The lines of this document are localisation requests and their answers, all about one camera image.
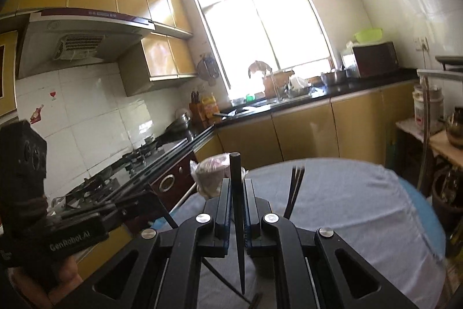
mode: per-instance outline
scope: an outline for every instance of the microwave oven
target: microwave oven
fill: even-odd
[[[347,76],[350,78],[369,78],[399,69],[392,41],[354,45],[341,55]]]

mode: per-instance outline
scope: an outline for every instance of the white tablecloth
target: white tablecloth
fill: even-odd
[[[306,159],[252,170],[257,197],[283,214],[288,200],[292,166],[306,167],[291,221],[300,228],[333,228],[363,258],[410,298],[420,309],[434,309],[445,278],[442,256],[430,245],[410,197],[394,172],[365,162]],[[191,196],[174,215],[177,222],[202,212],[205,200]],[[211,263],[239,287],[234,229],[229,254]],[[263,292],[261,309],[276,308],[273,281],[256,274],[246,256],[246,296]],[[246,308],[204,267],[198,308]]]

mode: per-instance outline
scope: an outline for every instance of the yellow bottle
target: yellow bottle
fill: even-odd
[[[203,95],[201,103],[204,107],[204,112],[206,118],[209,120],[209,123],[214,122],[214,113],[218,113],[218,106],[213,94]]]

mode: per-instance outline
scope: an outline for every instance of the metal screw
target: metal screw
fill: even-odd
[[[156,231],[152,228],[147,228],[147,229],[144,229],[143,232],[142,232],[142,237],[145,239],[145,240],[150,240],[152,239],[154,236],[156,236]]]
[[[196,221],[198,223],[207,223],[210,220],[211,216],[207,213],[200,213],[198,216],[196,216]]]
[[[320,228],[319,233],[320,236],[329,239],[330,237],[333,237],[334,231],[331,228]]]
[[[267,215],[265,215],[263,217],[263,219],[267,222],[267,223],[276,223],[277,221],[279,221],[279,217],[276,213],[267,213]]]

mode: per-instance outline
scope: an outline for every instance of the gas stove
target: gas stove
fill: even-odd
[[[124,154],[121,159],[104,168],[96,175],[86,178],[83,183],[72,189],[64,197],[52,200],[51,207],[56,213],[72,209],[84,209],[94,206],[110,197],[114,190],[129,182],[134,176],[153,165],[186,139],[165,143],[147,138],[146,143],[132,152]]]

